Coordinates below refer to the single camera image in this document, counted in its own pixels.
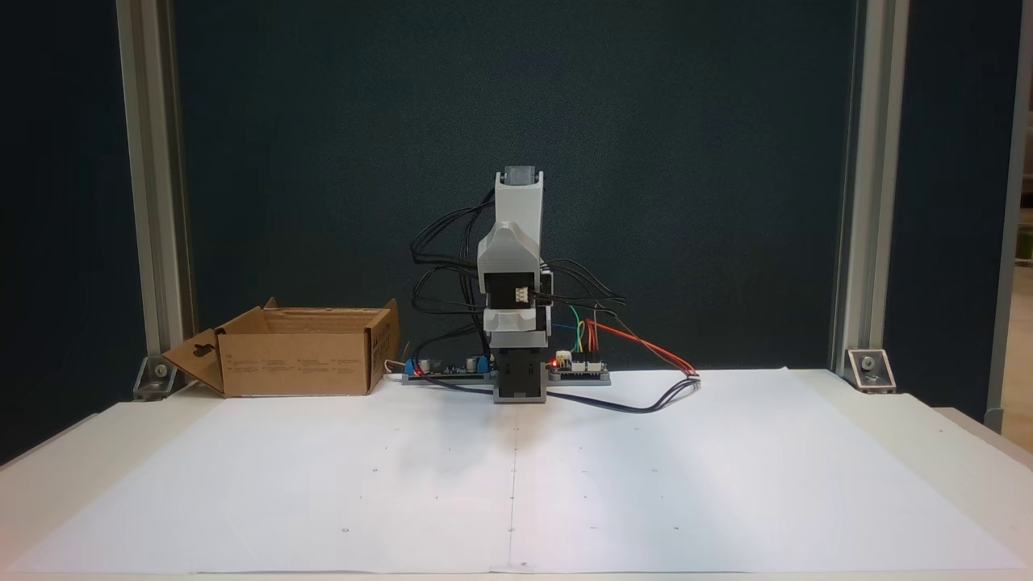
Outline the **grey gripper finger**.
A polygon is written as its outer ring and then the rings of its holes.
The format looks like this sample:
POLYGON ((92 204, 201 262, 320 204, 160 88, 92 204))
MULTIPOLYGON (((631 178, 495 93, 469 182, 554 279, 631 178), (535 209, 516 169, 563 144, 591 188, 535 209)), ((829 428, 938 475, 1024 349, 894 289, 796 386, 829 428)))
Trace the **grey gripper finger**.
POLYGON ((500 265, 508 257, 510 228, 508 222, 496 222, 477 246, 477 271, 479 274, 499 272, 500 265))
POLYGON ((540 244, 527 234, 516 222, 509 222, 512 232, 512 247, 508 251, 509 270, 516 273, 537 273, 540 271, 540 244))

